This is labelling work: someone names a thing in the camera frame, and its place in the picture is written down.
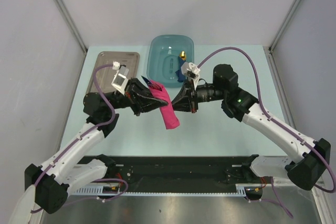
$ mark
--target yellow object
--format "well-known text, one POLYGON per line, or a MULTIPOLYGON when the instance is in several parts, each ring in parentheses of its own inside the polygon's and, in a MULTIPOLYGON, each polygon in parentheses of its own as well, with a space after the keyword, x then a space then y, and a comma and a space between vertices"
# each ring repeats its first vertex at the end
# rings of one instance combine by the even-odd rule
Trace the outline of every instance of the yellow object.
POLYGON ((180 53, 180 57, 181 57, 182 60, 185 60, 187 58, 187 54, 185 53, 185 51, 182 51, 180 53))

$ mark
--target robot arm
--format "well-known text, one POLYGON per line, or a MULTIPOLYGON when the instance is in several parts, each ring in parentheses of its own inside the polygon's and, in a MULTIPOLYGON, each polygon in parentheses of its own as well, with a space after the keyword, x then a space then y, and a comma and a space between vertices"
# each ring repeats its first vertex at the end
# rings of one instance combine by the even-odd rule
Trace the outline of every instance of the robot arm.
MULTIPOLYGON (((135 115, 140 115, 167 105, 166 101, 153 97, 138 79, 128 80, 127 71, 121 66, 112 82, 117 91, 104 94, 115 109, 130 107, 135 115)), ((113 131, 119 118, 119 114, 116 114, 112 123, 102 125, 111 119, 112 111, 98 93, 88 93, 83 104, 83 111, 89 117, 77 135, 40 166, 31 164, 25 170, 25 189, 32 184, 36 186, 35 203, 49 214, 61 208, 77 189, 116 174, 115 162, 104 155, 97 156, 87 165, 74 168, 87 151, 113 131)))
MULTIPOLYGON (((199 70, 195 71, 199 79, 199 70)), ((288 157, 262 157, 253 155, 248 161, 248 169, 258 177, 284 177, 304 190, 311 190, 326 167, 319 158, 283 127, 271 121, 276 119, 269 111, 270 118, 264 115, 256 97, 238 86, 238 75, 230 65, 217 65, 213 70, 213 83, 194 87, 193 75, 189 72, 179 94, 172 101, 176 111, 192 112, 198 110, 198 104, 222 100, 222 109, 229 118, 255 128, 277 144, 288 157)), ((285 122, 276 119, 287 129, 292 130, 311 145, 329 163, 330 143, 325 139, 315 141, 285 122)))

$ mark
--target table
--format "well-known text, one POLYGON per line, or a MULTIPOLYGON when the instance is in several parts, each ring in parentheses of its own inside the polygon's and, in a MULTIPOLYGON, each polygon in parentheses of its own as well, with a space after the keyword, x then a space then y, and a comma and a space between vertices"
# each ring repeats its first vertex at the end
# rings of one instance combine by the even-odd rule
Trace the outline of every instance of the table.
MULTIPOLYGON (((58 212, 45 213, 43 224, 321 224, 314 197, 298 187, 277 188, 286 207, 293 213, 290 219, 279 207, 269 202, 249 204, 239 197, 135 196, 120 197, 105 204, 83 200, 58 212)), ((276 200, 270 186, 263 198, 276 200)), ((80 197, 71 196, 69 201, 80 197)))
MULTIPOLYGON (((195 63, 200 63, 211 52, 225 45, 195 45, 195 63)), ((260 79, 265 106, 283 120, 276 89, 261 45, 237 46, 254 61, 260 79)), ((146 76, 149 46, 93 46, 90 47, 73 99, 61 148, 81 129, 88 117, 83 113, 82 100, 97 59, 102 51, 138 52, 140 61, 137 77, 146 76)), ((201 67, 201 78, 212 82, 213 68, 220 63, 231 64, 239 75, 239 85, 257 96, 256 81, 248 60, 239 52, 225 51, 213 56, 201 67)), ((167 89, 173 99, 179 88, 167 89)), ((115 130, 87 155, 113 156, 249 156, 251 154, 277 156, 284 152, 258 131, 228 118, 221 110, 221 101, 202 103, 196 114, 177 112, 180 127, 166 130, 159 110, 133 115, 130 108, 119 109, 115 130)))

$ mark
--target orange wire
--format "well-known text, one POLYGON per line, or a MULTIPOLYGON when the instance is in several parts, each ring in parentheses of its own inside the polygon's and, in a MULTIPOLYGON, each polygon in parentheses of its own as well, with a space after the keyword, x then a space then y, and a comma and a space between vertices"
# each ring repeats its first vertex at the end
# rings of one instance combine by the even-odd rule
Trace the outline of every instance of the orange wire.
POLYGON ((265 185, 262 186, 262 188, 265 188, 266 185, 267 185, 267 182, 266 182, 265 178, 262 177, 262 178, 260 178, 260 180, 261 180, 261 183, 262 183, 262 184, 265 184, 265 185))
POLYGON ((117 173, 116 175, 117 175, 120 179, 122 179, 120 173, 117 173))

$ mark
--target light blue table surface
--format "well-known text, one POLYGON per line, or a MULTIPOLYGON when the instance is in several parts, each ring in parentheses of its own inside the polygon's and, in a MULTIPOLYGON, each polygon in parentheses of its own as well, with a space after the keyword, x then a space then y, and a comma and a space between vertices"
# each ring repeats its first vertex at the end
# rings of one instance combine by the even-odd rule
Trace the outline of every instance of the light blue table surface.
MULTIPOLYGON (((211 52, 224 45, 195 45, 195 63, 200 63, 211 52)), ((261 94, 267 109, 280 119, 283 114, 276 89, 261 45, 240 45, 254 61, 260 79, 261 94)), ((83 113, 83 97, 102 51, 138 52, 140 62, 137 77, 146 76, 149 46, 90 47, 70 110, 61 147, 65 146, 81 129, 88 117, 83 113)), ((257 96, 256 81, 248 60, 239 52, 225 51, 213 56, 201 67, 201 78, 212 82, 213 68, 220 63, 231 64, 239 75, 239 85, 257 96)), ((173 99, 179 88, 168 89, 173 99)), ((199 104, 196 114, 176 112, 180 127, 166 130, 160 111, 133 115, 130 108, 118 109, 118 123, 110 135, 91 149, 87 155, 115 156, 248 156, 284 155, 271 140, 244 123, 228 118, 221 110, 221 101, 199 104)))

